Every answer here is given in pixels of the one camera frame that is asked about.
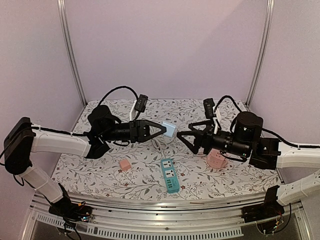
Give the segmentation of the teal power strip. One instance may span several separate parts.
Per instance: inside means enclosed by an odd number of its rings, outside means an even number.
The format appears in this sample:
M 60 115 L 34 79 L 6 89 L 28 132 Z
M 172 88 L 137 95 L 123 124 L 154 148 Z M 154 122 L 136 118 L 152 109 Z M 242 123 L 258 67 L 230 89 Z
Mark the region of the teal power strip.
M 160 162 L 167 192 L 175 194 L 180 191 L 180 184 L 174 168 L 173 161 L 170 158 L 162 159 Z

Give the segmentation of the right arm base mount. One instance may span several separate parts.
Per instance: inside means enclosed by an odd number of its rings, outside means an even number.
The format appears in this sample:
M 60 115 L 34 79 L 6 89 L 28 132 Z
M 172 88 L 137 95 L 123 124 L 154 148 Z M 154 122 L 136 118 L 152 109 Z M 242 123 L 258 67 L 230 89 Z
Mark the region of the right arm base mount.
M 241 208 L 241 218 L 245 223 L 273 218 L 273 220 L 260 223 L 258 226 L 258 230 L 265 235 L 276 232 L 280 223 L 277 217 L 281 219 L 285 213 L 284 207 L 277 202 L 277 191 L 279 187 L 279 185 L 270 187 L 266 191 L 262 203 Z

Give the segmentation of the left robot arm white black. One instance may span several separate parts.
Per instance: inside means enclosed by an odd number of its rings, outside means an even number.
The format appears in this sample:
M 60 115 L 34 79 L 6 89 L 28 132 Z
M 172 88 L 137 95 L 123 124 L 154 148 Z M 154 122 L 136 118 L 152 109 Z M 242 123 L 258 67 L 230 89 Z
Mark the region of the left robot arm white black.
M 86 159 L 99 159 L 106 154 L 109 142 L 144 143 L 166 132 L 166 127 L 150 120 L 121 122 L 106 105 L 99 105 L 87 117 L 91 129 L 84 133 L 66 132 L 33 125 L 23 117 L 4 140 L 5 170 L 19 176 L 43 194 L 63 216 L 74 213 L 63 188 L 40 167 L 32 163 L 31 153 L 69 154 Z

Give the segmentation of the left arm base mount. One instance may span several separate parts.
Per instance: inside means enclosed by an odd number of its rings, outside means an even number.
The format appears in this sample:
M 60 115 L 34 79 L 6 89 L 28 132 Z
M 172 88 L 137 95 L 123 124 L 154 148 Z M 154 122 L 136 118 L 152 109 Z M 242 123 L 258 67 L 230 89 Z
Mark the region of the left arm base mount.
M 92 217 L 93 208 L 85 201 L 73 203 L 68 193 L 62 191 L 62 199 L 51 203 L 48 212 L 73 222 L 88 222 Z

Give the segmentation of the pink cube socket adapter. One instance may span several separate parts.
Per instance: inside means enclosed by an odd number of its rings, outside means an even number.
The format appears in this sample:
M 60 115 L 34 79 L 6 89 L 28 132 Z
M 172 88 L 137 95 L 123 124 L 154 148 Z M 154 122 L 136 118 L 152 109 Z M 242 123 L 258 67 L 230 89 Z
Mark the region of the pink cube socket adapter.
M 217 167 L 218 160 L 226 159 L 219 150 L 212 149 L 206 157 L 207 164 L 213 169 L 220 169 Z

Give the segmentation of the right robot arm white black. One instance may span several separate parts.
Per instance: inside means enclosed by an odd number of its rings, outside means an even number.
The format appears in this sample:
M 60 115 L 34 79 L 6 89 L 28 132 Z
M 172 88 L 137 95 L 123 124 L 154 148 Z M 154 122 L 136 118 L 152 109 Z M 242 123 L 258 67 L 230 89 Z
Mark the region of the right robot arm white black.
M 263 119 L 252 112 L 240 112 L 234 119 L 233 132 L 213 127 L 210 121 L 191 123 L 188 131 L 179 131 L 177 137 L 189 150 L 197 154 L 199 149 L 208 155 L 212 149 L 222 154 L 235 155 L 235 161 L 248 162 L 261 170 L 283 168 L 319 168 L 320 147 L 315 144 L 290 143 L 273 133 L 262 137 Z M 320 172 L 316 171 L 289 184 L 269 188 L 258 213 L 269 218 L 278 210 L 302 198 L 320 192 Z

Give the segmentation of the small blue charger plug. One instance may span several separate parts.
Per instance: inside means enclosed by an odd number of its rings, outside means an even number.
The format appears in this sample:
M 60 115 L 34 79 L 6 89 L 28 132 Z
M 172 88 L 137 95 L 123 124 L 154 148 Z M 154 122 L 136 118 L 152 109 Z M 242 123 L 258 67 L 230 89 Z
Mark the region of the small blue charger plug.
M 173 138 L 177 126 L 166 121 L 163 121 L 161 125 L 166 128 L 166 131 L 163 133 L 163 135 L 168 138 Z

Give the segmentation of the small pink charger plug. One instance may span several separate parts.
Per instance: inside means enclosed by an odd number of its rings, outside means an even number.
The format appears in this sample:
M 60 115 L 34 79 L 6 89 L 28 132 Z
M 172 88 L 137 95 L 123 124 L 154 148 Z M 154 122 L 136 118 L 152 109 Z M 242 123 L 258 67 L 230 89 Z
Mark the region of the small pink charger plug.
M 119 161 L 119 166 L 122 171 L 127 171 L 132 167 L 130 162 L 127 159 L 123 159 Z

